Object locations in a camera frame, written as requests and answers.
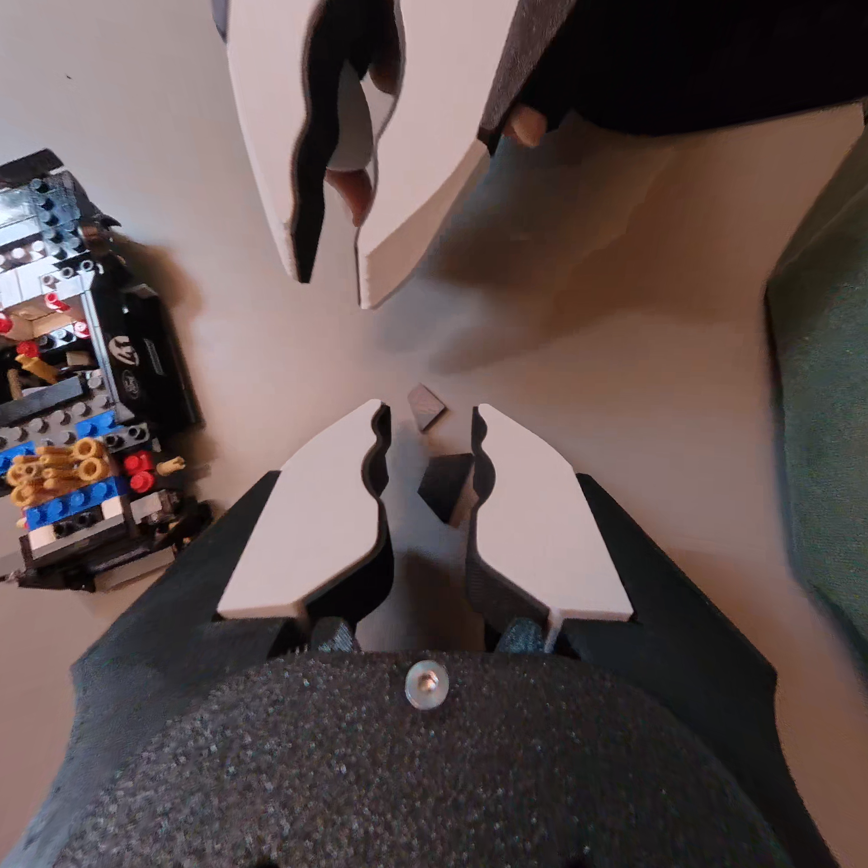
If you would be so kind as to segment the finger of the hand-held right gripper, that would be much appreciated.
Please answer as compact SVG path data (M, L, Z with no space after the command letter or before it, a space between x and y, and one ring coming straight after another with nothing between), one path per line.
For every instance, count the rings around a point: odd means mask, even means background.
M353 2L226 2L226 59L259 197L288 274L311 281L327 168L354 171Z
M356 240L362 309L407 280L488 168L478 130L517 5L397 3L400 88L377 139L375 195Z

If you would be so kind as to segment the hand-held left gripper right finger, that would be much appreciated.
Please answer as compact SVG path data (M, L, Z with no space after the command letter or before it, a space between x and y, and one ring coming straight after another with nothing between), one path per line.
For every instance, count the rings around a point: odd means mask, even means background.
M567 459L490 404L473 409L472 452L466 587L486 642L517 619L551 642L570 621L629 622L634 607Z

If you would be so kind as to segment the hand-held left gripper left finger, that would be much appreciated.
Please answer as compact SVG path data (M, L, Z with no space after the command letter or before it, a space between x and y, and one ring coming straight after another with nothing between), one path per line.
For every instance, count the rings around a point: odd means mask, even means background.
M368 400L281 467L218 604L225 619L335 615L355 626L385 602L394 554L382 494L390 408Z

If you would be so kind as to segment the partly built lego car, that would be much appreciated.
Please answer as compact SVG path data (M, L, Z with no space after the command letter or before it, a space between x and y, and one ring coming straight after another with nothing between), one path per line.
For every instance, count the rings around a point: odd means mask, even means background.
M44 148L1 167L2 582L96 592L174 562L212 520L169 447L201 416L119 222Z

